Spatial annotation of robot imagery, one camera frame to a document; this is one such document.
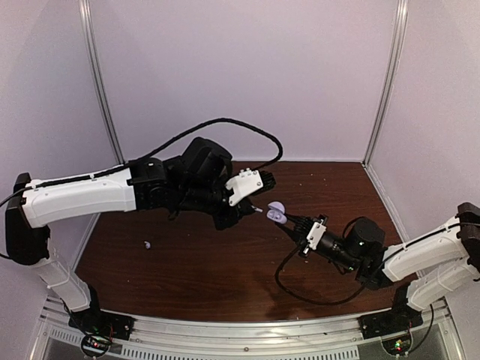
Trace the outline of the left aluminium frame post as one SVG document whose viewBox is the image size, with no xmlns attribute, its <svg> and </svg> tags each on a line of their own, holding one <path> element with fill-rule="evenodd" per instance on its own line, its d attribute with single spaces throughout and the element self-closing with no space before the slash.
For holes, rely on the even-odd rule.
<svg viewBox="0 0 480 360">
<path fill-rule="evenodd" d="M 107 97 L 107 90 L 104 85 L 104 79 L 101 71 L 101 62 L 98 55 L 98 48 L 95 39 L 95 30 L 92 21 L 92 9 L 90 1 L 79 0 L 79 15 L 82 24 L 82 31 L 85 38 L 86 52 L 91 68 L 91 75 L 94 83 L 94 92 L 100 108 L 101 118 L 106 128 L 106 135 L 112 148 L 113 155 L 117 164 L 123 164 L 125 157 L 123 155 L 116 127 L 110 109 Z"/>
</svg>

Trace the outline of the aluminium frame post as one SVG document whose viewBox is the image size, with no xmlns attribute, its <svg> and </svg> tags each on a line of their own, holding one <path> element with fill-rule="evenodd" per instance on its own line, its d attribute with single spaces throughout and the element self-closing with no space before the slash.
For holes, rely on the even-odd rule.
<svg viewBox="0 0 480 360">
<path fill-rule="evenodd" d="M 117 164 L 123 164 L 125 157 L 123 155 L 116 127 L 110 109 L 107 97 L 107 90 L 104 85 L 104 79 L 101 71 L 101 62 L 98 55 L 98 48 L 95 39 L 95 30 L 92 21 L 92 9 L 90 1 L 79 0 L 79 15 L 82 24 L 82 31 L 85 38 L 86 52 L 91 68 L 91 75 L 94 83 L 94 92 L 100 108 L 101 118 L 106 128 L 106 135 L 112 148 L 113 155 Z"/>
<path fill-rule="evenodd" d="M 379 104 L 376 110 L 373 128 L 367 145 L 367 150 L 362 161 L 364 168 L 368 168 L 370 166 L 380 139 L 383 122 L 385 121 L 388 112 L 389 102 L 392 97 L 395 77 L 398 72 L 398 66 L 401 60 L 401 55 L 404 48 L 404 40 L 407 32 L 408 5 L 409 2 L 407 0 L 397 1 L 397 10 L 394 16 L 393 33 L 385 71 L 385 78 L 382 85 Z"/>
</svg>

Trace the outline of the front aluminium rail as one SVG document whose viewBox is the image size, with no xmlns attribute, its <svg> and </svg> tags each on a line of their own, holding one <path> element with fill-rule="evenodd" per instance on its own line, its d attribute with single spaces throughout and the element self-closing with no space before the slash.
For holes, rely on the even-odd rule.
<svg viewBox="0 0 480 360">
<path fill-rule="evenodd" d="M 134 317 L 129 340 L 114 340 L 99 359 L 466 359 L 444 301 L 424 343 L 406 358 L 383 348 L 382 338 L 366 339 L 357 316 L 279 322 L 191 322 Z M 63 305 L 47 298 L 34 328 L 27 359 L 88 359 L 83 333 L 68 326 Z"/>
</svg>

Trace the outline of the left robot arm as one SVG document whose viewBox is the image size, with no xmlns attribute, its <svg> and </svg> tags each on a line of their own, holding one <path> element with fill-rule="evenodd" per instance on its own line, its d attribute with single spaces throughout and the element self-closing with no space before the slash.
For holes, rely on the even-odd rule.
<svg viewBox="0 0 480 360">
<path fill-rule="evenodd" d="M 166 209 L 211 215 L 224 230 L 254 213 L 248 197 L 265 182 L 258 169 L 233 175 L 232 156 L 209 139 L 195 138 L 183 154 L 168 160 L 148 157 L 103 175 L 53 181 L 17 177 L 4 216 L 7 256 L 31 266 L 40 279 L 92 333 L 108 325 L 94 289 L 80 280 L 50 246 L 53 222 L 104 212 Z"/>
</svg>

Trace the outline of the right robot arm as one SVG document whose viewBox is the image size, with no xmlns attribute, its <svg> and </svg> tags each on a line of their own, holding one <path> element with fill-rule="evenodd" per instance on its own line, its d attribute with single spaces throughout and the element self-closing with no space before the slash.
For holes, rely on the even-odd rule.
<svg viewBox="0 0 480 360">
<path fill-rule="evenodd" d="M 457 214 L 436 229 L 388 247 L 385 232 L 367 217 L 351 220 L 338 236 L 328 231 L 324 215 L 287 214 L 280 202 L 268 207 L 268 219 L 294 241 L 292 255 L 318 254 L 342 274 L 355 272 L 362 289 L 382 289 L 422 269 L 431 270 L 397 290 L 384 317 L 389 330 L 400 331 L 413 314 L 463 284 L 479 281 L 479 207 L 471 202 L 460 204 Z"/>
</svg>

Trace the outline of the left circuit board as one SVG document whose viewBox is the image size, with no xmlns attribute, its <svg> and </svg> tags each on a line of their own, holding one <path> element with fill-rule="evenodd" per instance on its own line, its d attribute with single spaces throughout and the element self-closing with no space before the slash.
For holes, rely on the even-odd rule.
<svg viewBox="0 0 480 360">
<path fill-rule="evenodd" d="M 91 358 L 105 355 L 111 346 L 112 341 L 110 339 L 92 334 L 85 335 L 80 343 L 82 352 Z"/>
</svg>

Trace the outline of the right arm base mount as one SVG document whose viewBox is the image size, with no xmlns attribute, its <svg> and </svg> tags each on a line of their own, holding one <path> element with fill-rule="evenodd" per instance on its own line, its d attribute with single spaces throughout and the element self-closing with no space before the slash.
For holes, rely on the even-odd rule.
<svg viewBox="0 0 480 360">
<path fill-rule="evenodd" d="M 422 313 L 417 310 L 386 310 L 360 316 L 358 319 L 364 339 L 405 332 L 423 324 Z"/>
</svg>

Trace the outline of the right aluminium frame post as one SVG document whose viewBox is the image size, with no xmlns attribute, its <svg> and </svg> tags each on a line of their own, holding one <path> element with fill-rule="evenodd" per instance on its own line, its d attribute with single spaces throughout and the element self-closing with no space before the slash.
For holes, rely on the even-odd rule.
<svg viewBox="0 0 480 360">
<path fill-rule="evenodd" d="M 364 168 L 368 168 L 370 166 L 380 139 L 383 122 L 385 121 L 388 112 L 389 102 L 392 97 L 395 77 L 398 72 L 398 66 L 401 60 L 401 55 L 404 48 L 404 40 L 407 32 L 408 5 L 409 2 L 407 0 L 397 1 L 397 10 L 394 16 L 393 33 L 385 71 L 385 78 L 382 85 L 379 104 L 376 110 L 373 128 L 367 145 L 367 150 L 362 161 Z"/>
</svg>

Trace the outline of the purple round charging case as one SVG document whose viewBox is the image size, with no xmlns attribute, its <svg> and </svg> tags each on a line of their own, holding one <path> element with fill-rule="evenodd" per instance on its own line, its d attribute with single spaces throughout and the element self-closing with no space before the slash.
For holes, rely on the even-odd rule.
<svg viewBox="0 0 480 360">
<path fill-rule="evenodd" d="M 266 217 L 277 224 L 286 224 L 288 221 L 286 209 L 282 202 L 274 201 L 268 204 Z"/>
</svg>

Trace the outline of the circuit board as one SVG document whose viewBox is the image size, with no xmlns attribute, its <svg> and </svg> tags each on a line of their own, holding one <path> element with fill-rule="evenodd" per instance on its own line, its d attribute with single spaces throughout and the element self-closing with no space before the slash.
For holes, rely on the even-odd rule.
<svg viewBox="0 0 480 360">
<path fill-rule="evenodd" d="M 413 345 L 413 339 L 408 334 L 386 338 L 382 341 L 382 348 L 390 356 L 404 356 Z"/>
<path fill-rule="evenodd" d="M 91 358 L 105 355 L 111 346 L 112 341 L 110 339 L 92 334 L 85 335 L 80 343 L 82 352 Z"/>
</svg>

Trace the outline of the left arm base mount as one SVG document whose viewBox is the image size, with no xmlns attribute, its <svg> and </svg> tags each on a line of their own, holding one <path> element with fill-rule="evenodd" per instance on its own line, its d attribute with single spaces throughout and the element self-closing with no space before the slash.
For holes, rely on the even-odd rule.
<svg viewBox="0 0 480 360">
<path fill-rule="evenodd" d="M 71 312 L 68 325 L 88 335 L 100 335 L 103 338 L 113 338 L 128 341 L 134 327 L 131 316 L 96 311 L 92 309 Z"/>
</svg>

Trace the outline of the right circuit board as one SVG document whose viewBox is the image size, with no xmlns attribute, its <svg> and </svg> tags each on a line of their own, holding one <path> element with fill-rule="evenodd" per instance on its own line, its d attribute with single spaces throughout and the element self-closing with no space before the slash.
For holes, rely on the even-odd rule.
<svg viewBox="0 0 480 360">
<path fill-rule="evenodd" d="M 408 334 L 386 338 L 382 341 L 382 348 L 390 356 L 404 356 L 413 345 L 413 339 Z"/>
</svg>

